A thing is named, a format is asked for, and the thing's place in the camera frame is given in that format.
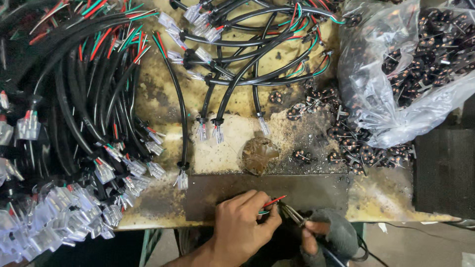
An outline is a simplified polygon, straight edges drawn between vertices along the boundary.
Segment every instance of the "clear plastic connector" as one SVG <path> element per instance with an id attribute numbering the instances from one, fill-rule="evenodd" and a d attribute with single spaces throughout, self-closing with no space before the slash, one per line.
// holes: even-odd
<path id="1" fill-rule="evenodd" d="M 219 38 L 221 38 L 222 31 L 224 31 L 224 28 L 222 27 L 211 28 L 205 33 L 204 37 L 206 38 L 206 40 L 208 40 L 208 42 L 212 43 L 219 40 Z"/>
<path id="2" fill-rule="evenodd" d="M 41 124 L 38 122 L 38 111 L 28 110 L 24 118 L 17 121 L 17 138 L 38 140 Z"/>
<path id="3" fill-rule="evenodd" d="M 105 222 L 109 225 L 115 225 L 122 219 L 122 213 L 117 205 L 105 207 L 102 211 L 102 215 L 104 216 Z"/>
<path id="4" fill-rule="evenodd" d="M 104 146 L 104 148 L 107 151 L 107 153 L 109 153 L 109 155 L 113 157 L 115 160 L 117 160 L 118 162 L 121 162 L 122 159 L 124 159 L 124 155 L 122 155 L 122 153 L 120 153 L 120 150 L 116 149 L 115 147 L 107 144 Z"/>
<path id="5" fill-rule="evenodd" d="M 173 41 L 182 49 L 187 50 L 188 46 L 180 39 L 179 33 L 173 33 L 170 31 L 167 31 L 168 35 L 173 39 Z"/>
<path id="6" fill-rule="evenodd" d="M 140 161 L 130 161 L 127 159 L 124 159 L 125 164 L 127 164 L 127 169 L 129 169 L 130 173 L 137 176 L 137 175 L 142 175 L 147 171 L 147 168 L 145 168 Z"/>
<path id="7" fill-rule="evenodd" d="M 10 103 L 8 102 L 8 96 L 7 93 L 5 93 L 5 90 L 2 90 L 0 93 L 0 105 L 3 109 L 10 108 Z"/>
<path id="8" fill-rule="evenodd" d="M 172 63 L 183 65 L 183 58 L 181 57 L 180 53 L 168 50 L 167 55 L 168 59 L 170 59 Z"/>
<path id="9" fill-rule="evenodd" d="M 200 9 L 202 5 L 200 3 L 190 6 L 183 16 L 190 22 L 193 23 L 200 16 Z"/>
<path id="10" fill-rule="evenodd" d="M 206 63 L 211 63 L 211 61 L 213 60 L 213 57 L 206 51 L 204 50 L 202 47 L 199 47 L 195 54 L 201 59 L 203 60 L 204 62 Z"/>
<path id="11" fill-rule="evenodd" d="M 204 142 L 208 139 L 208 134 L 206 133 L 206 125 L 205 124 L 199 124 L 198 130 L 196 131 L 196 135 L 199 136 L 199 140 L 201 142 Z"/>
<path id="12" fill-rule="evenodd" d="M 264 120 L 264 117 L 259 117 L 259 125 L 261 126 L 261 131 L 264 134 L 264 136 L 270 135 L 269 125 Z"/>
<path id="13" fill-rule="evenodd" d="M 201 74 L 201 73 L 192 72 L 192 71 L 190 71 L 190 70 L 188 70 L 187 72 L 188 72 L 188 74 L 190 74 L 190 75 L 191 75 L 191 77 L 190 77 L 190 78 L 192 78 L 192 79 L 195 79 L 195 80 L 200 80 L 200 81 L 204 81 L 204 80 L 205 80 L 205 77 L 204 77 L 204 75 L 203 75 L 203 74 Z"/>
<path id="14" fill-rule="evenodd" d="M 218 144 L 224 142 L 224 134 L 220 125 L 214 126 L 213 137 L 216 138 L 216 143 Z"/>
<path id="15" fill-rule="evenodd" d="M 155 153 L 155 155 L 160 156 L 160 154 L 163 152 L 164 148 L 161 147 L 159 144 L 156 142 L 146 142 L 145 147 L 151 152 Z"/>
<path id="16" fill-rule="evenodd" d="M 155 162 L 147 162 L 147 166 L 149 167 L 150 174 L 155 176 L 157 179 L 166 172 L 158 163 Z"/>
<path id="17" fill-rule="evenodd" d="M 94 174 L 97 176 L 101 184 L 105 184 L 115 178 L 114 169 L 107 164 L 96 164 Z"/>
<path id="18" fill-rule="evenodd" d="M 188 175 L 186 174 L 186 172 L 180 170 L 175 184 L 178 185 L 178 190 L 188 189 Z"/>
<path id="19" fill-rule="evenodd" d="M 167 31 L 171 30 L 175 34 L 178 34 L 181 31 L 181 29 L 177 26 L 175 20 L 165 12 L 160 13 L 160 16 L 158 17 L 158 22 L 162 24 L 165 28 L 167 28 Z"/>

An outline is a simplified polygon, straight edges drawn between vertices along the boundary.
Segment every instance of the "floor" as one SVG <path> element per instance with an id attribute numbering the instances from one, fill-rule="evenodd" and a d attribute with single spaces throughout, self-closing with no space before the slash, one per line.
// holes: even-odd
<path id="1" fill-rule="evenodd" d="M 378 224 L 365 224 L 364 239 L 369 250 L 389 267 L 475 267 L 475 231 L 459 229 L 443 223 L 385 224 L 387 233 Z M 147 262 L 147 267 L 157 267 L 178 256 L 172 229 L 163 232 Z M 289 266 L 280 262 L 274 267 Z M 381 267 L 370 257 L 365 262 L 351 262 L 352 267 Z"/>

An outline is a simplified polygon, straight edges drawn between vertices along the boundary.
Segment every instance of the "green wire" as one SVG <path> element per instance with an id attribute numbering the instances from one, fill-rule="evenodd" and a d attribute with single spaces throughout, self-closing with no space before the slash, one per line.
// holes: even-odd
<path id="1" fill-rule="evenodd" d="M 150 17 L 150 16 L 154 16 L 154 15 L 158 15 L 158 14 L 160 14 L 160 12 L 148 14 L 148 15 L 145 15 L 145 16 L 143 16 L 143 17 L 134 18 L 134 19 L 131 19 L 130 21 L 134 21 L 134 20 L 137 20 L 137 19 L 144 19 L 144 18 L 146 18 L 146 17 Z"/>
<path id="2" fill-rule="evenodd" d="M 89 13 L 89 11 L 93 10 L 100 2 L 101 0 L 97 0 L 92 6 L 82 12 L 81 15 L 85 16 L 87 13 Z"/>
<path id="3" fill-rule="evenodd" d="M 153 34 L 152 34 L 152 38 L 155 41 L 155 44 L 158 46 L 158 49 L 160 49 L 160 52 L 161 52 L 161 55 L 163 56 L 163 58 L 166 58 L 165 53 L 163 52 L 163 50 L 160 46 L 160 43 L 158 42 L 157 38 L 155 38 L 155 36 Z"/>
<path id="4" fill-rule="evenodd" d="M 127 10 L 127 11 L 126 11 L 126 12 L 124 12 L 124 13 L 125 13 L 125 14 L 127 14 L 127 13 L 130 13 L 130 12 L 132 12 L 132 11 L 136 10 L 137 8 L 140 8 L 140 7 L 141 7 L 141 6 L 143 6 L 143 5 L 144 5 L 144 3 L 142 3 L 142 4 L 140 4 L 140 5 L 136 6 L 136 7 L 134 7 L 134 8 L 133 8 L 133 9 L 131 9 L 131 10 Z"/>

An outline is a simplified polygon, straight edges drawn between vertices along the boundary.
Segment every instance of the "wire bundle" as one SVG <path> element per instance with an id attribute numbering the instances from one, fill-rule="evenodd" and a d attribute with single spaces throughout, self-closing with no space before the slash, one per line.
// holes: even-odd
<path id="1" fill-rule="evenodd" d="M 151 176 L 161 133 L 135 115 L 138 20 L 130 1 L 9 1 L 0 9 L 0 266 L 89 233 L 114 236 Z"/>
<path id="2" fill-rule="evenodd" d="M 264 121 L 265 112 L 261 110 L 258 87 L 259 86 L 280 86 L 305 81 L 308 78 L 321 75 L 328 69 L 330 65 L 331 50 L 324 51 L 322 55 L 324 59 L 320 66 L 314 71 L 305 74 L 306 61 L 309 60 L 309 54 L 318 43 L 324 45 L 320 32 L 320 21 L 332 20 L 338 24 L 345 24 L 345 21 L 338 20 L 334 12 L 339 11 L 339 3 L 329 2 L 327 0 L 319 0 L 319 6 L 312 0 L 296 0 L 291 6 L 276 6 L 263 0 L 254 0 L 263 8 L 237 16 L 233 19 L 227 19 L 227 15 L 246 4 L 245 0 L 227 0 L 214 6 L 211 0 L 202 0 L 200 3 L 187 7 L 179 0 L 170 0 L 173 8 L 181 8 L 186 10 L 184 17 L 194 25 L 192 31 L 187 29 L 181 30 L 176 22 L 167 14 L 161 13 L 159 22 L 166 27 L 167 33 L 171 38 L 184 50 L 184 56 L 180 53 L 169 51 L 168 58 L 172 63 L 181 64 L 187 70 L 195 66 L 203 66 L 212 73 L 204 76 L 200 73 L 188 71 L 191 78 L 203 80 L 209 86 L 203 108 L 197 121 L 200 123 L 197 135 L 201 141 L 208 139 L 205 123 L 208 112 L 208 105 L 212 92 L 216 85 L 227 86 L 216 118 L 212 119 L 214 124 L 213 137 L 217 143 L 224 141 L 224 134 L 221 125 L 224 123 L 223 114 L 226 110 L 228 101 L 237 86 L 252 85 L 253 99 L 256 109 L 256 116 L 259 118 L 262 132 L 264 135 L 270 134 L 267 123 Z M 263 27 L 243 26 L 239 23 L 249 18 L 271 14 L 270 19 Z M 278 13 L 288 16 L 288 20 L 284 23 L 276 24 L 274 20 Z M 225 30 L 244 30 L 255 32 L 256 35 L 248 41 L 222 40 L 221 33 Z M 299 32 L 307 30 L 304 35 Z M 188 48 L 185 44 L 186 40 L 198 43 L 207 43 L 216 46 L 217 58 L 213 58 L 205 49 L 198 48 L 196 50 Z M 309 47 L 302 54 L 298 55 L 294 60 L 285 66 L 267 73 L 259 75 L 259 60 L 283 42 L 300 40 L 302 43 L 308 43 Z M 235 53 L 230 57 L 223 57 L 222 47 L 237 48 Z M 246 48 L 256 47 L 254 51 L 243 53 Z M 242 60 L 247 63 L 235 74 L 228 69 L 229 65 Z M 244 78 L 244 75 L 251 70 L 252 77 Z"/>

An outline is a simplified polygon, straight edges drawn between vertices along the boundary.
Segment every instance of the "black cable tie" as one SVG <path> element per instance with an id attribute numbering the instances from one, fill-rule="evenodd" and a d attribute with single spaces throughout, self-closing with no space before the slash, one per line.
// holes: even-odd
<path id="1" fill-rule="evenodd" d="M 182 162 L 177 162 L 177 166 L 180 170 L 182 171 L 186 171 L 190 168 L 190 163 L 189 162 L 186 162 L 184 165 Z"/>

